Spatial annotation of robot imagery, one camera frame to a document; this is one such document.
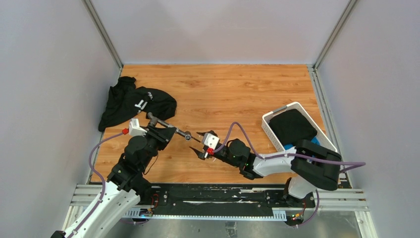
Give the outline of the grey tee pipe fitting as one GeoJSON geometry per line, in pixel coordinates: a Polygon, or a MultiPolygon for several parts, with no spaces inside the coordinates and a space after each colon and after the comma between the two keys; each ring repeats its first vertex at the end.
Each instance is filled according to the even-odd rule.
{"type": "Polygon", "coordinates": [[[177,128],[175,132],[176,132],[178,135],[185,136],[185,132],[184,132],[184,131],[182,131],[182,130],[180,130],[179,128],[177,128]]]}

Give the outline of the grey faucet with lever handle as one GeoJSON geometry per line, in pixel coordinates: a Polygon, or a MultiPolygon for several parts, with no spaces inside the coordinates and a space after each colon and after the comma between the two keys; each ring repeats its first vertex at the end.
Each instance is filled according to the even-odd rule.
{"type": "Polygon", "coordinates": [[[155,117],[151,112],[147,113],[147,118],[149,119],[149,123],[148,123],[147,127],[149,127],[149,126],[150,127],[156,127],[157,125],[161,125],[164,128],[174,127],[172,124],[155,117]]]}

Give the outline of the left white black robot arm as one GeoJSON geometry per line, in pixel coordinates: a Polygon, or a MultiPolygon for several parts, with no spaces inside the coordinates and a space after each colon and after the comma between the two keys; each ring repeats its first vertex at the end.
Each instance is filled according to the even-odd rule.
{"type": "Polygon", "coordinates": [[[101,178],[102,189],[82,215],[53,238],[103,238],[123,215],[136,204],[151,201],[151,183],[144,178],[147,165],[173,138],[174,127],[126,128],[119,136],[131,136],[118,163],[107,178],[101,178]]]}

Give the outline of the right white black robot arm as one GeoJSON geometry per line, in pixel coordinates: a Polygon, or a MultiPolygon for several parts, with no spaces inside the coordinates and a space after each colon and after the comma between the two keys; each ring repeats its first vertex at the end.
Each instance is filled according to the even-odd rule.
{"type": "Polygon", "coordinates": [[[335,191],[338,188],[341,170],[341,155],[336,151],[308,140],[299,140],[285,151],[271,154],[251,152],[240,139],[225,145],[213,131],[201,133],[202,150],[193,149],[201,160],[215,158],[239,169],[239,173],[250,180],[273,174],[294,173],[283,192],[284,202],[291,207],[302,202],[307,194],[317,190],[335,191]]]}

